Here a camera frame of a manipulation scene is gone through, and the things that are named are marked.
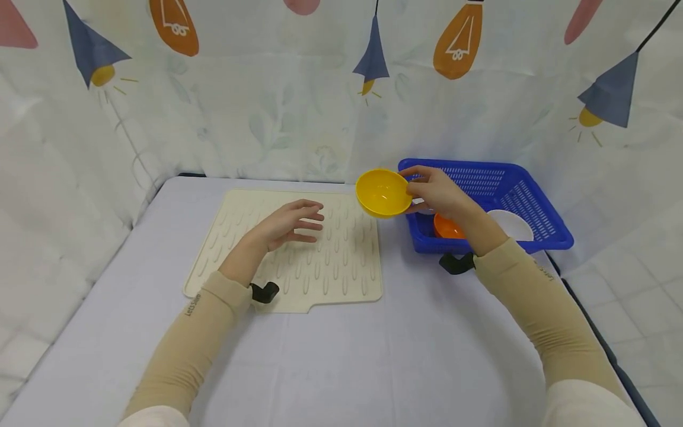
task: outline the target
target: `finger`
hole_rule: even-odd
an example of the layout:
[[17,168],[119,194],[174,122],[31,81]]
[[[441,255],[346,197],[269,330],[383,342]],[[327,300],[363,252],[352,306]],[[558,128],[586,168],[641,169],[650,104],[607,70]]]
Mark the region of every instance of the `finger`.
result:
[[312,215],[308,215],[308,216],[306,216],[306,217],[304,217],[304,218],[306,218],[306,219],[312,219],[312,220],[314,220],[314,221],[320,221],[320,222],[323,222],[323,221],[325,220],[325,216],[324,216],[323,214],[318,214],[318,213],[315,213],[315,214],[312,214]]
[[308,221],[297,221],[296,224],[294,224],[294,229],[298,229],[298,228],[303,228],[306,230],[320,231],[320,230],[322,230],[322,224],[310,223]]
[[419,210],[429,209],[429,208],[430,207],[429,207],[429,205],[427,205],[427,202],[422,202],[422,203],[412,205],[410,208],[408,208],[406,210],[406,212],[404,212],[404,214],[416,213]]
[[409,182],[408,186],[406,187],[406,193],[412,195],[413,197],[422,197],[422,193],[427,189],[428,185],[429,184],[424,182]]
[[423,165],[415,165],[412,167],[409,167],[408,169],[403,169],[402,171],[399,171],[399,175],[401,176],[411,176],[411,175],[422,175],[425,177],[430,177],[434,171],[433,167],[428,167],[428,166],[423,166]]
[[309,208],[301,208],[293,210],[292,214],[295,216],[296,220],[299,219],[313,219],[314,221],[322,221],[325,219],[323,214],[318,213],[320,210],[317,206],[311,206]]
[[308,200],[308,199],[299,199],[295,202],[286,204],[289,209],[295,210],[295,209],[301,209],[301,208],[312,208],[312,207],[317,207],[318,209],[322,209],[322,203],[320,202],[315,202],[313,200]]
[[290,242],[304,242],[304,243],[315,243],[318,241],[317,238],[313,236],[304,236],[303,234],[291,233],[287,236],[287,240]]

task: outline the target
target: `tile wall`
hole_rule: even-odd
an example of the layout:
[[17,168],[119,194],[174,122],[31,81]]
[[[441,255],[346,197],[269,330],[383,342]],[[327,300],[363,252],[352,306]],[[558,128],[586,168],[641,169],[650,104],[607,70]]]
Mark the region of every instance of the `tile wall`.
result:
[[683,422],[683,203],[566,279],[664,427]]

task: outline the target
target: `pink shape print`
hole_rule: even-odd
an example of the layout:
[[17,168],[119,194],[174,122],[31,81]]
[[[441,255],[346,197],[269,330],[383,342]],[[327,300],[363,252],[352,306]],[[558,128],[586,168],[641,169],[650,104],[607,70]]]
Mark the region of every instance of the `pink shape print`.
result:
[[285,0],[285,5],[297,15],[310,15],[318,9],[320,0]]
[[38,41],[12,0],[0,0],[0,46],[35,49]]
[[564,44],[572,44],[591,23],[602,0],[581,0],[564,33]]

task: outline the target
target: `blue lamp shade print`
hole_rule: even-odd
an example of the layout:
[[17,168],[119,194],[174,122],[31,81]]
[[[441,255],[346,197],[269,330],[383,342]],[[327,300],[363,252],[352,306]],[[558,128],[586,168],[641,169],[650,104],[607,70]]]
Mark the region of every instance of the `blue lamp shade print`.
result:
[[86,86],[90,87],[90,83],[97,87],[106,85],[114,78],[113,65],[130,59],[130,56],[84,23],[66,0],[64,10],[76,67],[83,75]]
[[380,27],[377,23],[376,9],[375,16],[372,18],[370,42],[367,44],[365,54],[353,72],[365,77],[363,90],[359,92],[360,95],[365,96],[372,92],[373,95],[382,98],[379,94],[372,91],[372,86],[375,84],[376,79],[389,77],[389,70],[387,70],[387,63],[384,59],[384,51],[382,50],[382,40],[380,39]]
[[628,126],[638,55],[636,51],[627,56],[579,95],[579,100],[585,104],[579,115],[583,126],[597,126],[603,121],[622,128]]

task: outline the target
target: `table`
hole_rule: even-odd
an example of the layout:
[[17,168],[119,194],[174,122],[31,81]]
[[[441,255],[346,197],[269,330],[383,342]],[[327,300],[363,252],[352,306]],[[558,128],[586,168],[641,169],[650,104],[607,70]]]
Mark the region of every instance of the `table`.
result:
[[[0,422],[114,426],[167,327],[224,193],[352,186],[168,180]],[[378,221],[376,303],[256,316],[231,334],[193,406],[193,427],[539,426],[540,361],[472,272],[415,253],[404,218]],[[553,271],[544,253],[537,261]]]

